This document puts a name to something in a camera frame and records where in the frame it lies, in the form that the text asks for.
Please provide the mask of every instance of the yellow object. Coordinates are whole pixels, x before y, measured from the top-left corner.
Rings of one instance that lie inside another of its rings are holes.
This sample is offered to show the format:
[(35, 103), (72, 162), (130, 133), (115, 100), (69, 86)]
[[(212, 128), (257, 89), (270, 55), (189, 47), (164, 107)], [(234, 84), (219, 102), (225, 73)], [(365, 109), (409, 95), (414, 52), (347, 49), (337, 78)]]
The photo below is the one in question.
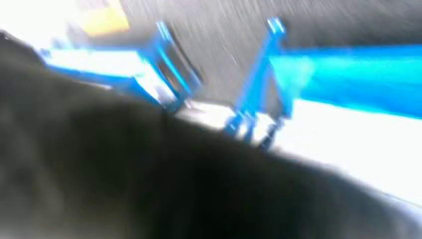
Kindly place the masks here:
[(129, 23), (123, 9), (113, 7), (88, 10), (81, 14), (80, 27), (89, 36), (100, 36), (129, 30)]

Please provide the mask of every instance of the blue metal frame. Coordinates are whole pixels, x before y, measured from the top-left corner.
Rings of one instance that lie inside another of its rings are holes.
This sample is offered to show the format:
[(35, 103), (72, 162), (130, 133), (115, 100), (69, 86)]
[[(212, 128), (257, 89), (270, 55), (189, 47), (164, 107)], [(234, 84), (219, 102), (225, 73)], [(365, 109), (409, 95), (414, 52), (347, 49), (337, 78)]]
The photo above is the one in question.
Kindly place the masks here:
[[(177, 47), (175, 40), (173, 39), (169, 28), (163, 22), (157, 23), (158, 31), (155, 36), (149, 41), (149, 43), (136, 47), (136, 48), (125, 48), (125, 47), (60, 47), (43, 49), (39, 51), (39, 55), (44, 59), (48, 60), (49, 56), (54, 51), (60, 52), (75, 52), (75, 51), (88, 51), (88, 52), (136, 52), (140, 59), (144, 59), (154, 69), (155, 73), (159, 76), (162, 82), (164, 82), (172, 93), (176, 96), (177, 100), (170, 105), (163, 105), (166, 109), (173, 111), (177, 109), (186, 98), (192, 96), (196, 89), (201, 85), (200, 77), (193, 70), (190, 71), (190, 84), (187, 83), (187, 79), (184, 79), (180, 74), (177, 66), (169, 59), (166, 54), (166, 49), (169, 47)], [(166, 79), (166, 76), (162, 73), (159, 68), (159, 62), (164, 62), (168, 69), (174, 74), (175, 78), (179, 81), (183, 90), (178, 91), (175, 87)], [(130, 94), (134, 96), (141, 96), (153, 104), (159, 104), (152, 96), (150, 96), (139, 84), (133, 75), (109, 75), (102, 72), (88, 72), (78, 69), (64, 68), (61, 66), (50, 67), (54, 71), (65, 73), (68, 75), (76, 76), (83, 81), (91, 83), (104, 84), (112, 86), (114, 89)]]
[(272, 18), (268, 26), (269, 36), (236, 106), (236, 116), (225, 128), (227, 133), (236, 135), (245, 123), (244, 141), (251, 141), (271, 74), (282, 114), (259, 145), (263, 150), (272, 144), (282, 119), (292, 117), (297, 98), (422, 119), (422, 45), (282, 49), (283, 24)]

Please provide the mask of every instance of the dark foreground object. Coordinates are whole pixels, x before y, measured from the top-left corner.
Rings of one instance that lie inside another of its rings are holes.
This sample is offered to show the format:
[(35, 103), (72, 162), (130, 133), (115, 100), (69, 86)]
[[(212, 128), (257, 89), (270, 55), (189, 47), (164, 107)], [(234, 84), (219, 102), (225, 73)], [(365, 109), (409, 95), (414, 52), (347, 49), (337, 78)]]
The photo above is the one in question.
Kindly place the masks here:
[(365, 188), (0, 47), (0, 237), (419, 239)]

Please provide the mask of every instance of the blue rail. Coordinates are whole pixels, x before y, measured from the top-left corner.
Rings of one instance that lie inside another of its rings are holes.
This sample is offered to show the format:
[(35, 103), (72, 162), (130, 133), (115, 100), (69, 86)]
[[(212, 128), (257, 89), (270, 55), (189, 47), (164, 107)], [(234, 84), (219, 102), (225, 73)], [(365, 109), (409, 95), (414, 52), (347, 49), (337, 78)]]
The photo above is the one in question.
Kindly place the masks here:
[(259, 145), (264, 150), (282, 127), (282, 119), (294, 116), (294, 101), (299, 98), (422, 119), (422, 45), (282, 49), (281, 21), (272, 18), (268, 26), (269, 35), (236, 106), (237, 114), (225, 128), (229, 134), (246, 123), (245, 141), (250, 141), (271, 74), (282, 110)]
[(72, 46), (43, 49), (39, 55), (54, 71), (81, 81), (107, 85), (173, 110), (191, 97), (202, 83), (190, 66), (183, 75), (168, 55), (171, 50), (176, 53), (180, 50), (166, 24), (157, 23), (157, 29), (147, 44), (136, 48)]

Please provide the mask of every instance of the blue machine part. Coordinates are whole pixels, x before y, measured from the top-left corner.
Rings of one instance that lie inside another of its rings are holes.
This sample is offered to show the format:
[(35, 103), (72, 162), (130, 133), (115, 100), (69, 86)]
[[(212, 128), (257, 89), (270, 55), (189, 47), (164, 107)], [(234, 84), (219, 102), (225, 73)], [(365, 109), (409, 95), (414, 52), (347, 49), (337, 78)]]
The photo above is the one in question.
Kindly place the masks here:
[(289, 115), (301, 98), (422, 119), (422, 46), (285, 51), (270, 62)]
[(285, 35), (285, 27), (278, 18), (269, 19), (267, 21), (267, 26), (270, 34), (252, 68), (243, 95), (236, 105), (236, 116), (233, 117), (224, 128), (224, 131), (235, 136), (242, 123), (246, 122), (248, 130), (244, 141), (248, 143), (250, 143), (252, 139), (256, 113), (259, 112), (265, 104), (265, 91), (268, 83), (267, 78), (271, 75), (270, 63), (267, 56), (277, 49), (280, 39)]
[(265, 104), (271, 73), (282, 110), (259, 147), (267, 150), (282, 119), (293, 117), (295, 99), (354, 110), (422, 119), (422, 46), (282, 49), (286, 31), (278, 18), (267, 21), (269, 35), (259, 54), (236, 115), (225, 131), (236, 135), (247, 123), (244, 141), (253, 134), (256, 113)]
[(66, 47), (39, 50), (53, 70), (84, 82), (109, 86), (142, 97), (167, 110), (176, 110), (201, 85), (174, 42), (167, 26), (138, 48)]

